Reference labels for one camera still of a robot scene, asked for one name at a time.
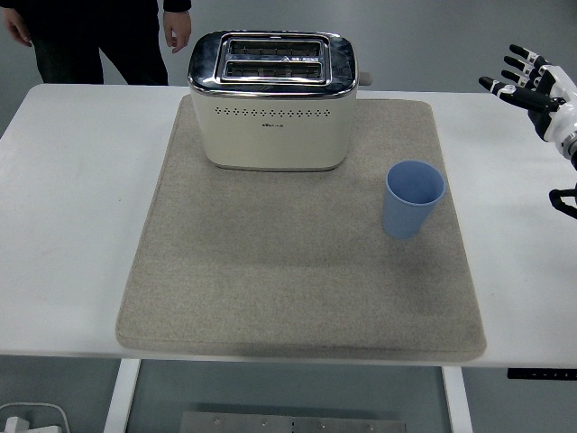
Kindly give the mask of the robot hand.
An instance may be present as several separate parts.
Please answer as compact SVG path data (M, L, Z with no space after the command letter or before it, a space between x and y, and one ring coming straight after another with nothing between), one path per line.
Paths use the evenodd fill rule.
M548 143L561 143L576 133L576 83L558 65L540 54L512 44L504 58L510 70L502 80L479 78L493 96L527 111L537 135Z

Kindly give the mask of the person's right hand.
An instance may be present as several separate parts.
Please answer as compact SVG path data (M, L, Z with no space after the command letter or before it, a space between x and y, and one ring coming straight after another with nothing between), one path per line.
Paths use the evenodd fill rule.
M25 47L32 47L32 38L22 16L13 8L2 7L1 11L4 28L11 38Z

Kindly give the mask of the person's left hand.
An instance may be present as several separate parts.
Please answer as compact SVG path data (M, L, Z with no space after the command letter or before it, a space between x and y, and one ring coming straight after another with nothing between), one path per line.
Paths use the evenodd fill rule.
M163 13L163 30L167 46L176 54L184 49L189 42L192 31L191 18L188 11Z

